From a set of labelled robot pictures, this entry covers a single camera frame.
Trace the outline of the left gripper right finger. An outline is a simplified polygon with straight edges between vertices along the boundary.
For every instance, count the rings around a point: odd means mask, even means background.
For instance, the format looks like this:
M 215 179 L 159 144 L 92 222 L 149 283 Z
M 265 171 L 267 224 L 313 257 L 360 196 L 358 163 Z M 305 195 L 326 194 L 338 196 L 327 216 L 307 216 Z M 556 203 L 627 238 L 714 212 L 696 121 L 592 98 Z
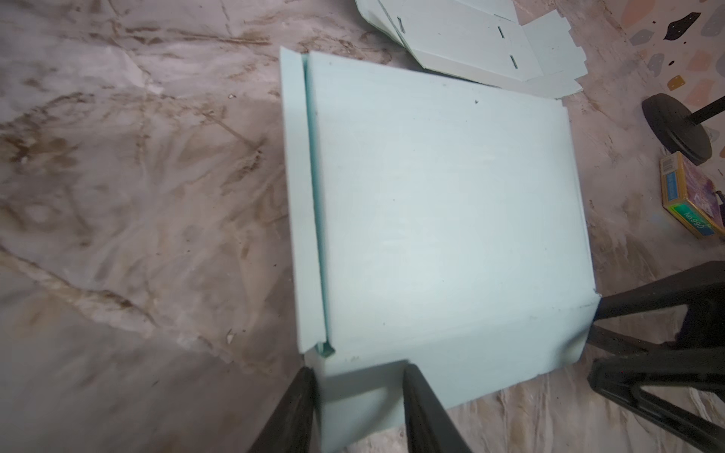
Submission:
M 409 452 L 472 452 L 416 365 L 406 365 L 402 390 Z

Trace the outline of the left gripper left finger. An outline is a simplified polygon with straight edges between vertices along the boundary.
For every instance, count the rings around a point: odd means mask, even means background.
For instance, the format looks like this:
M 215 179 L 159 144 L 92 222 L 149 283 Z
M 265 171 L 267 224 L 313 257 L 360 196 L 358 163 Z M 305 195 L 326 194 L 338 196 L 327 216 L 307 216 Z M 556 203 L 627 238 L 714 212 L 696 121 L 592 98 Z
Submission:
M 315 416 L 316 378 L 301 368 L 248 452 L 309 452 Z

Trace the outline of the mint paper box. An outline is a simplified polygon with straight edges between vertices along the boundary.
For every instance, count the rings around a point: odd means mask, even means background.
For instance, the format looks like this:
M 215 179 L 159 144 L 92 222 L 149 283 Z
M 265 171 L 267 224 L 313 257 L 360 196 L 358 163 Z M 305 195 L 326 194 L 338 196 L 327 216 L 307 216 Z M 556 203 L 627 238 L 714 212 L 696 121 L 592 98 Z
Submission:
M 579 360 L 600 295 L 561 101 L 319 52 L 279 65 L 323 451 L 402 423 L 407 364 L 452 408 Z

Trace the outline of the colourful small card box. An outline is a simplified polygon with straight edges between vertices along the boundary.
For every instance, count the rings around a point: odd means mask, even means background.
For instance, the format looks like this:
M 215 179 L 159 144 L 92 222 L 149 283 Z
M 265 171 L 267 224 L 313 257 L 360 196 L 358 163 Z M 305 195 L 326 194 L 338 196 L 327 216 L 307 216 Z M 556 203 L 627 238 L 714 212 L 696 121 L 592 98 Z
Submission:
M 699 239 L 724 237 L 716 187 L 681 152 L 660 160 L 663 207 Z

